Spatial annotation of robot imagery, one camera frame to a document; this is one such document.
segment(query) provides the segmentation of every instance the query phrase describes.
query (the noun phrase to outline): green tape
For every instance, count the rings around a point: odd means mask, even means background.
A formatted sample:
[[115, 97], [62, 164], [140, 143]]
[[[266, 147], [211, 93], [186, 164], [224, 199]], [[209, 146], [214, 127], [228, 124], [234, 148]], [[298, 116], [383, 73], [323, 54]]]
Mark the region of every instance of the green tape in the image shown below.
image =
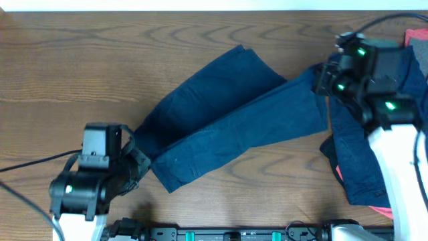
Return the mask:
[[195, 241], [195, 233], [186, 232], [186, 241]]
[[272, 241], [281, 241], [281, 233], [272, 232]]

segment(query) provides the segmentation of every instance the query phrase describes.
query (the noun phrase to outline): wooden table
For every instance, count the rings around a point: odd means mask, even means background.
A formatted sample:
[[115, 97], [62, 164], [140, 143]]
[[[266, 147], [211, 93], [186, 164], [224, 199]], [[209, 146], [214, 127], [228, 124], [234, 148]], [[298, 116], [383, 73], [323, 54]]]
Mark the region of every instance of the wooden table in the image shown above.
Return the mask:
[[[189, 76], [237, 44], [253, 48], [292, 79], [334, 51], [334, 34], [385, 12], [7, 13], [0, 23], [0, 168], [80, 148], [93, 121], [136, 128]], [[395, 19], [369, 31], [402, 39]], [[168, 194], [149, 172], [140, 188], [116, 198], [122, 217], [188, 226], [285, 226], [353, 218], [391, 225], [350, 206], [318, 148], [329, 132], [251, 149]], [[65, 159], [1, 174], [49, 210], [49, 183]], [[0, 240], [50, 240], [41, 216], [0, 191]]]

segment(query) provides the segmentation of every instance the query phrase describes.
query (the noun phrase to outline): led light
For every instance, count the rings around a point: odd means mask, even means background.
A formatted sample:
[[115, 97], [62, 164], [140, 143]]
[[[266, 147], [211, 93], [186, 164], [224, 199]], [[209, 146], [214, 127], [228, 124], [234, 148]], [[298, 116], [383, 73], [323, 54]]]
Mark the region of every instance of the led light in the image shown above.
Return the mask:
[[362, 48], [359, 48], [359, 49], [358, 49], [358, 53], [359, 53], [361, 56], [364, 56], [364, 55], [366, 54], [366, 51], [365, 51], [364, 49], [362, 49]]
[[73, 191], [73, 187], [71, 185], [66, 186], [66, 193], [71, 193]]
[[393, 103], [391, 103], [391, 102], [389, 102], [389, 101], [386, 101], [385, 102], [385, 105], [387, 106], [387, 108], [389, 109], [389, 110], [395, 110], [397, 107], [395, 106], [395, 104], [393, 104]]

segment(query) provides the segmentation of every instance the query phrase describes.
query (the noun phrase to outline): blue cloth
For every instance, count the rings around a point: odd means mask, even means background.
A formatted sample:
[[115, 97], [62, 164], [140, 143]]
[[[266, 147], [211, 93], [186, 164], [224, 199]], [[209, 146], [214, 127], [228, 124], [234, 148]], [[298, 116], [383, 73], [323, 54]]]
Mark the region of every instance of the blue cloth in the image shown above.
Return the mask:
[[[397, 80], [399, 90], [415, 98], [421, 117], [426, 121], [428, 86], [412, 47], [406, 49], [401, 63]], [[349, 203], [389, 208], [381, 169], [362, 127], [335, 98], [330, 99], [330, 117], [333, 139], [327, 139], [320, 150], [330, 159], [332, 169], [335, 168], [333, 163], [338, 163]]]
[[220, 168], [251, 147], [327, 129], [314, 67], [287, 82], [242, 46], [167, 95], [136, 130], [137, 145], [168, 192]]

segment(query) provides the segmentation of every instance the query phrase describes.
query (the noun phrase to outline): white wall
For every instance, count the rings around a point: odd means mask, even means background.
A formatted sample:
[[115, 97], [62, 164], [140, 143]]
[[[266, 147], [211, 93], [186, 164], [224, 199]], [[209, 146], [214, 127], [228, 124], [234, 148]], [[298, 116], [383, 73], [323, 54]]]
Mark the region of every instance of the white wall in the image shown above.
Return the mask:
[[5, 11], [428, 10], [428, 0], [0, 0]]

